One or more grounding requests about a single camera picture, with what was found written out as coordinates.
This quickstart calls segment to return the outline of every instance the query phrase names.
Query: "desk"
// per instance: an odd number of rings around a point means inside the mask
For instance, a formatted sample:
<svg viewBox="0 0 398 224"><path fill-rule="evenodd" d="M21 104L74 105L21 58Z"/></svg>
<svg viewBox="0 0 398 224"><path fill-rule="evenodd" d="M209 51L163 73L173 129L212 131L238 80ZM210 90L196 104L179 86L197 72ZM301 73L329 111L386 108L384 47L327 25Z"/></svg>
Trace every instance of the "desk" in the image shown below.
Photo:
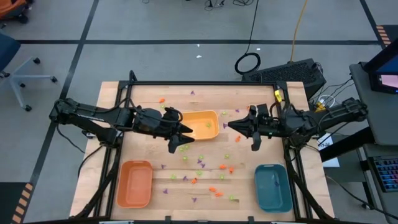
<svg viewBox="0 0 398 224"><path fill-rule="evenodd" d="M303 84L288 83L287 86L290 101L296 108L307 110L308 103ZM117 87L118 82L104 82L99 92L97 106L112 107ZM223 123L245 117L248 112L246 107L249 104L271 105L274 102L271 86L134 85L131 97L135 105L141 105L144 108L161 110L158 101L159 98L165 98L166 106L173 106L181 112L215 110L217 114L225 111L227 115L219 116L220 133L215 139L190 144L189 150L184 154L188 156L188 161L185 162L182 161L183 154L179 150L175 154L168 153L167 142L163 139L125 133L121 164L128 160L150 161L154 168L152 197L148 206L141 209L120 208L115 201L111 215L113 220L164 220L165 216L171 216L172 220L247 221L248 216L253 216L255 221L294 220L293 211L263 212L257 205L254 190L254 169L259 164L285 165L281 138L263 138L260 150L252 152L251 139L242 138L240 142L235 142L239 133L230 128L223 129ZM97 147L97 140L88 140L86 155ZM201 168L197 164L200 154L205 157L203 162L206 167L203 169L203 175L198 178L198 183L195 185L183 182L182 178L185 175L189 179L196 177L195 171ZM229 154L228 160L224 159L225 154ZM309 191L324 210L334 217L319 154L314 150L304 148L301 150L301 156ZM95 154L83 166L70 215L77 214L98 188L103 158L104 150ZM166 165L164 170L161 169L161 164ZM227 173L225 180L220 180L219 175L223 173L218 169L220 164L234 165L234 174ZM177 180L170 179L172 174L177 176ZM210 186L223 191L225 196L214 197L208 190ZM162 191L166 188L169 193L163 194ZM301 212L302 196L297 194L300 200L300 213L304 214ZM230 202L229 195L234 195L239 201ZM197 197L197 202L193 203L191 197ZM107 198L108 193L105 192L103 202L106 202ZM104 214L104 206L101 207L100 214Z"/></svg>

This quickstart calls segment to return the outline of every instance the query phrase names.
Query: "yellow bowl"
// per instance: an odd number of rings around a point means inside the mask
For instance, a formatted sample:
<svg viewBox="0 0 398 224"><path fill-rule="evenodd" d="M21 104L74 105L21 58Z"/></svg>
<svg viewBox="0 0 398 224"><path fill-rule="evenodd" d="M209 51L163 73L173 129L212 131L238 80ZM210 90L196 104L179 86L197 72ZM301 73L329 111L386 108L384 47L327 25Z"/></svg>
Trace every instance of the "yellow bowl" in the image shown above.
<svg viewBox="0 0 398 224"><path fill-rule="evenodd" d="M194 111L182 113L182 124L193 130L192 133L184 135L195 140L206 140L215 138L218 133L218 117L214 111Z"/></svg>

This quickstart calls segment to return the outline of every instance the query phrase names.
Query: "black floor stripe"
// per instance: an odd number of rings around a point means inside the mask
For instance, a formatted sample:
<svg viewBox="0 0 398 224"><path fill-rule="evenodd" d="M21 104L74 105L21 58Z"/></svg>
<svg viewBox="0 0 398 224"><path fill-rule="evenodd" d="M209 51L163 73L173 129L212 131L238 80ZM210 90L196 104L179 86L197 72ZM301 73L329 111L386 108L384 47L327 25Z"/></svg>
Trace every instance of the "black floor stripe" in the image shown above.
<svg viewBox="0 0 398 224"><path fill-rule="evenodd" d="M22 44L80 44L80 40L18 40ZM252 40L252 44L291 45L293 40ZM248 44L249 40L84 40L83 44L165 45L165 44ZM296 45L380 45L379 40L296 40Z"/></svg>
<svg viewBox="0 0 398 224"><path fill-rule="evenodd" d="M382 48L385 48L386 45L385 45L384 42L382 41L381 36L379 35L379 31L377 31L376 21L374 21L374 18L373 18L373 16L372 16L372 13L371 13L371 11L370 11L370 9L369 9L368 4L366 3L365 0L359 0L359 1L361 2L361 5L362 5L362 7L363 7L363 11L365 12L366 17L368 18L368 21L369 21L369 23L370 23L370 25L371 25L371 27L372 27L372 30L373 30L373 32L374 32L374 35L376 35L377 40L379 41L379 45L381 45Z"/></svg>
<svg viewBox="0 0 398 224"><path fill-rule="evenodd" d="M75 55L73 57L72 64L70 65L68 76L65 80L65 84L63 85L62 92L60 94L60 98L64 99L68 94L68 90L69 90L70 84L72 82L73 75L75 74L76 66L78 64L81 51L83 50L84 41L87 38L88 30L90 29L91 22L93 21L93 17L94 17L94 13L95 13L97 5L98 5L98 1L99 0L94 0L93 5L91 7L90 13L89 13L87 21L86 21L85 28L83 30L83 33L82 33L81 38L78 43L78 47L77 47ZM55 127L56 127L56 124L51 122L49 129L47 130L47 134L45 135L45 139L44 139L42 148L40 150L39 157L37 158L36 165L33 169L32 175L30 177L30 182L32 182L33 186L36 186L37 182L39 181L40 173L43 169L44 161L45 161L45 158L47 157L47 153L49 151L50 144L51 144L54 132L55 132Z"/></svg>

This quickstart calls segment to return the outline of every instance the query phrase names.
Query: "office chair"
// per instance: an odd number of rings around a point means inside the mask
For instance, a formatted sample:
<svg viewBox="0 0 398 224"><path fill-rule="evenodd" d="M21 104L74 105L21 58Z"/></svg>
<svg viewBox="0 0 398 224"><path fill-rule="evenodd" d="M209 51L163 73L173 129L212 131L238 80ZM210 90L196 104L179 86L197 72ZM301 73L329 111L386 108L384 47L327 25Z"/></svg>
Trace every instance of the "office chair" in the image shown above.
<svg viewBox="0 0 398 224"><path fill-rule="evenodd" d="M10 83L12 90L17 97L17 100L20 106L26 110L30 111L32 107L27 105L22 97L22 93L20 88L24 88L25 84L22 83L23 80L26 79L50 79L53 83L56 83L58 80L54 76L50 75L20 75L18 71L25 66L27 63L33 61L35 64L40 64L39 58L29 58L23 64L21 64L17 69L15 69L12 73L7 73L4 71L5 67L8 63L14 58L16 53L21 47L21 44L14 40L11 37L8 37L1 33L0 31L0 87L5 86L6 83Z"/></svg>

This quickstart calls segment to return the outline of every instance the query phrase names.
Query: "computer monitor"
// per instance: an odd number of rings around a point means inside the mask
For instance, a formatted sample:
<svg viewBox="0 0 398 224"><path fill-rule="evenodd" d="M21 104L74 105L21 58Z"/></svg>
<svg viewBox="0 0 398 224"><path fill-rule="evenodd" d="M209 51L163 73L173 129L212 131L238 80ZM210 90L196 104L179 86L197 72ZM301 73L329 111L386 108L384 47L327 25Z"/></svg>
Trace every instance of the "computer monitor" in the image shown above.
<svg viewBox="0 0 398 224"><path fill-rule="evenodd" d="M363 67L374 91L398 94L398 40L388 45Z"/></svg>

